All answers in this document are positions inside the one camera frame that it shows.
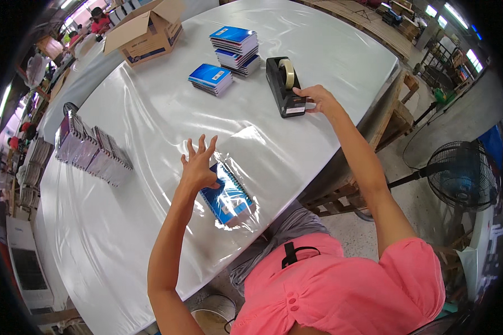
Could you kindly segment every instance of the black tape dispenser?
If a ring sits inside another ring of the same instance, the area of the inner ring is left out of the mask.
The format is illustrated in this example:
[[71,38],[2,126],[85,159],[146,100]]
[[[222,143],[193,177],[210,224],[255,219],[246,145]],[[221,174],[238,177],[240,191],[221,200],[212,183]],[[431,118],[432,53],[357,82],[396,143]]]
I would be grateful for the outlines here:
[[282,118],[306,113],[306,97],[292,91],[293,87],[301,87],[288,57],[267,58],[267,80]]

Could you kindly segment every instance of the black strap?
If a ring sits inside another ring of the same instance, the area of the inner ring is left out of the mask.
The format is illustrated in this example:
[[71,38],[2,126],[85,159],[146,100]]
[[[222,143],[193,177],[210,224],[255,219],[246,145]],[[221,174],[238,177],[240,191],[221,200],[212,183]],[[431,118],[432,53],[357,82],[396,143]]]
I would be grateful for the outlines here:
[[284,244],[285,247],[285,255],[286,257],[282,259],[282,269],[286,268],[287,266],[296,263],[298,259],[296,258],[296,252],[300,250],[305,250],[305,249],[313,249],[319,252],[320,251],[315,248],[315,247],[298,247],[295,249],[295,244],[293,242],[289,242]]

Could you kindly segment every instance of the hand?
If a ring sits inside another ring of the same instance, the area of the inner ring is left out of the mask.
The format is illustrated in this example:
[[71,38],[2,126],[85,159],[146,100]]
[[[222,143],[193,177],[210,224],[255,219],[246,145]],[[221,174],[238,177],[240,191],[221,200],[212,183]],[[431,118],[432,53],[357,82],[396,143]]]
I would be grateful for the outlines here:
[[314,100],[316,106],[313,109],[307,109],[306,112],[308,113],[321,112],[326,114],[335,110],[335,107],[341,107],[335,97],[322,85],[311,86],[303,90],[293,87],[292,91],[301,97],[310,97]]
[[208,164],[208,160],[215,152],[217,139],[218,136],[213,137],[208,149],[205,149],[205,134],[201,135],[197,152],[192,147],[192,139],[188,139],[188,161],[184,154],[181,156],[181,163],[183,164],[181,185],[190,188],[195,193],[205,187],[211,189],[220,187],[220,185],[216,183],[218,179],[216,173],[209,170],[210,166]]

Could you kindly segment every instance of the wooden pallet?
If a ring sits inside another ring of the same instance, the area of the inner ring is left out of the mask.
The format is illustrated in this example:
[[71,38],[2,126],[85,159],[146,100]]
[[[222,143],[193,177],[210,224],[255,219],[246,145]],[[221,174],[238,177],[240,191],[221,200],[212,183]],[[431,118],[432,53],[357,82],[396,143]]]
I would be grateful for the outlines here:
[[406,62],[410,58],[412,43],[395,28],[382,21],[375,11],[355,1],[347,0],[293,0],[336,17],[373,37]]

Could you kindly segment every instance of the stack of notebooks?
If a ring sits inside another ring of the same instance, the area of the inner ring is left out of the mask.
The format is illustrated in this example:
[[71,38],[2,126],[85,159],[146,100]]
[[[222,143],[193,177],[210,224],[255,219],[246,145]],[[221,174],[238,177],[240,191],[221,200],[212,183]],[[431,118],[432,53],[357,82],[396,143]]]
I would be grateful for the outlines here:
[[93,130],[99,144],[99,151],[96,152],[87,172],[112,186],[119,186],[125,182],[132,171],[132,163],[117,145],[114,137],[98,126],[94,126]]
[[231,72],[218,66],[201,64],[190,76],[188,81],[195,88],[204,90],[215,97],[222,94],[233,82]]
[[253,214],[255,204],[227,166],[218,162],[211,166],[210,170],[216,173],[216,182],[220,187],[216,190],[204,188],[200,194],[216,219],[231,226],[233,219],[241,213]]
[[93,130],[80,116],[68,113],[56,131],[56,159],[86,171],[99,149]]
[[209,37],[222,68],[248,77],[259,67],[255,31],[225,26]]
[[123,184],[132,171],[132,163],[115,139],[97,126],[90,128],[72,111],[56,132],[55,156],[116,187]]

